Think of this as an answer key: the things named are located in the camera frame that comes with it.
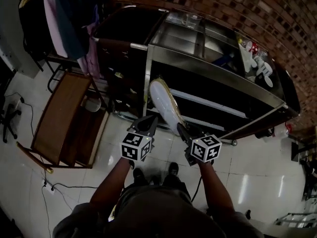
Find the forearm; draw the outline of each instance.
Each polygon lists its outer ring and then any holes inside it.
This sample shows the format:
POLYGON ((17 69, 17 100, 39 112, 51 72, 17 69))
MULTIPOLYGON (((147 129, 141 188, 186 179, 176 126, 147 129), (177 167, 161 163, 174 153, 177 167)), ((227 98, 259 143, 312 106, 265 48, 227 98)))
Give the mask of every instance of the forearm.
POLYGON ((121 158, 92 196, 90 202, 103 215, 109 216, 118 202, 129 169, 129 160, 121 158))
POLYGON ((214 217, 223 217, 234 212, 232 200, 210 163, 199 163, 207 204, 214 217))

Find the purple garment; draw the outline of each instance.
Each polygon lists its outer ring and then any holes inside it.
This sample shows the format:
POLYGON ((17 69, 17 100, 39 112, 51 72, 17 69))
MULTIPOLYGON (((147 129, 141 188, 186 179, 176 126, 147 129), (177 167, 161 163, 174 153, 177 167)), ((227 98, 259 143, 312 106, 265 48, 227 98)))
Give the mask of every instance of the purple garment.
POLYGON ((57 26, 56 20, 56 2, 55 0, 44 0, 44 9, 46 15, 46 21, 48 22, 50 35, 52 38, 52 42, 56 53, 61 57, 68 57, 63 42, 61 40, 61 36, 57 26))
POLYGON ((81 70, 84 74, 90 74, 93 78, 100 78, 100 69, 98 63, 98 54, 97 54, 97 44, 95 40, 92 38, 92 33, 94 28, 99 24, 99 15, 98 15, 98 7, 95 6, 94 9, 94 18, 93 23, 86 26, 87 32, 90 36, 89 38, 89 50, 88 53, 77 60, 81 70))

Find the power outlet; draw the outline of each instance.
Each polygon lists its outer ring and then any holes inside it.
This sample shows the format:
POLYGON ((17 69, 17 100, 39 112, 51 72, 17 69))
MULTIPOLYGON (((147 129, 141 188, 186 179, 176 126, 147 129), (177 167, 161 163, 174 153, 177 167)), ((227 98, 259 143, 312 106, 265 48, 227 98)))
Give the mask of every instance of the power outlet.
POLYGON ((44 184, 45 184, 45 180, 43 179, 43 180, 42 180, 42 186, 44 186, 44 188, 45 188, 47 191, 49 191, 50 194, 54 195, 55 189, 53 188, 53 190, 52 190, 52 185, 51 185, 48 181, 46 181, 46 185, 44 185, 44 184))

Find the wooden table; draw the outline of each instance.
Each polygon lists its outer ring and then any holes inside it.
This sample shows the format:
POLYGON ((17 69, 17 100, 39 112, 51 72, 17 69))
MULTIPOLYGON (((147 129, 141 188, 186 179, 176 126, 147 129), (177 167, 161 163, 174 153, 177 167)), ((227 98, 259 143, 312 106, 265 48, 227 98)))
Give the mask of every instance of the wooden table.
POLYGON ((18 147, 37 164, 52 168, 92 168, 108 112, 93 79, 65 73, 52 93, 39 121, 31 149, 18 147), (88 91, 93 85, 96 92, 88 91), (97 96, 102 103, 97 112, 83 107, 85 96, 97 96), (44 164, 34 154, 46 159, 44 164))

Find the tiled floor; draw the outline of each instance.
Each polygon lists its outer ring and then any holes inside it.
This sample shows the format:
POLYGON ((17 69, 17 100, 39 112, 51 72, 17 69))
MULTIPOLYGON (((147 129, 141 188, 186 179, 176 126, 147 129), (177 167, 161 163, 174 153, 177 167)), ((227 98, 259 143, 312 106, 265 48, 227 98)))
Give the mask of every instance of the tiled floor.
MULTIPOLYGON (((50 96, 47 82, 50 72, 39 73, 32 80, 17 74, 7 94, 19 92, 26 103, 33 106, 33 128, 40 119, 41 113, 50 96)), ((9 98, 11 102, 17 96, 9 98)), ((21 117, 14 120, 18 141, 30 146, 31 109, 19 104, 21 117)), ((119 159, 119 141, 130 122, 114 115, 109 117, 102 135, 94 168, 91 170, 55 169, 48 175, 51 183, 61 182, 65 185, 98 186, 111 171, 119 159)), ((155 148, 145 162, 137 166, 144 170, 148 177, 160 174, 164 177, 170 162, 179 164, 179 177, 187 185, 193 196, 200 178, 197 166, 189 167, 185 156, 185 143, 170 132, 158 129, 155 134, 155 148)), ((214 168, 229 191, 237 211, 251 209, 253 219, 271 223, 288 212, 303 212, 304 203, 301 197, 304 188, 304 175, 300 165, 290 160, 291 142, 288 139, 265 143, 254 136, 238 140, 236 147, 224 145, 214 168)), ((8 143, 0 142, 0 205, 2 209, 16 220, 25 237, 49 237, 48 219, 41 192, 43 170, 35 165, 15 146, 15 140, 9 136, 8 143)), ((125 184, 133 182, 132 171, 125 184)), ((90 200, 94 189, 57 187, 54 195, 43 190, 50 217, 49 228, 67 216, 75 205, 90 200)), ((207 203, 203 183, 194 200, 194 206, 206 210, 207 203)))

